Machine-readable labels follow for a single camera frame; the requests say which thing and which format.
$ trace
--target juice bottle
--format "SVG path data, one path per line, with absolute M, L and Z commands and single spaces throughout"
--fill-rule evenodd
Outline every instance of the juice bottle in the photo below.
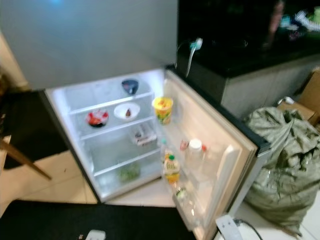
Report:
M 170 155 L 163 166 L 164 176 L 170 184 L 174 184 L 180 177 L 180 164 L 175 159 L 175 156 Z
M 169 159 L 170 155 L 173 155 L 173 152 L 169 148 L 165 138 L 161 139 L 160 152 L 162 164 L 165 163 L 166 159 Z

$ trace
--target black mat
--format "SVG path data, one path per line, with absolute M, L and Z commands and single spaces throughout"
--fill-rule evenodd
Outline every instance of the black mat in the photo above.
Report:
M 1 240 L 194 240 L 177 209 L 167 207 L 13 201 L 0 218 Z
M 11 135 L 10 143 L 33 162 L 68 150 L 38 92 L 10 94 L 3 102 L 3 135 Z M 17 161 L 6 157 L 5 169 L 17 166 Z

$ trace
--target plastic bottle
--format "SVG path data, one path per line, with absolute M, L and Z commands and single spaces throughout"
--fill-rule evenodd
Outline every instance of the plastic bottle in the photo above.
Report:
M 165 163 L 166 159 L 168 159 L 170 155 L 173 155 L 173 152 L 169 148 L 169 146 L 167 144 L 167 140 L 165 138 L 161 139 L 160 154 L 161 154 L 162 164 Z
M 170 184 L 174 184 L 180 177 L 180 164 L 175 159 L 175 156 L 170 155 L 165 161 L 163 166 L 164 176 Z
M 192 139 L 185 151 L 185 160 L 187 166 L 192 170 L 197 170 L 203 159 L 202 142 L 199 139 Z
M 199 220 L 198 209 L 185 185 L 181 182 L 175 182 L 172 187 L 185 216 L 190 222 L 196 223 Z

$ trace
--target white bottle cap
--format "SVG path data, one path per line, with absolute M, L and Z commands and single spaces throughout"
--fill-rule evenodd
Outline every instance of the white bottle cap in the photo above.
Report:
M 191 139 L 189 142 L 189 148 L 191 151 L 195 151 L 195 152 L 201 151 L 202 142 L 197 138 Z

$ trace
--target small bowl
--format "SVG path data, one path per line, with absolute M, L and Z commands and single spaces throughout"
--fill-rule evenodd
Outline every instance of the small bowl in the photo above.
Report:
M 133 102 L 128 102 L 124 104 L 120 104 L 115 107 L 113 113 L 114 115 L 121 120 L 124 121 L 132 121 L 134 120 L 140 112 L 140 106 Z
M 122 81 L 122 87 L 129 95 L 135 95 L 139 87 L 139 82 L 134 79 L 127 79 Z
M 107 124 L 109 114 L 107 111 L 96 110 L 89 112 L 85 117 L 86 122 L 94 128 L 102 128 Z

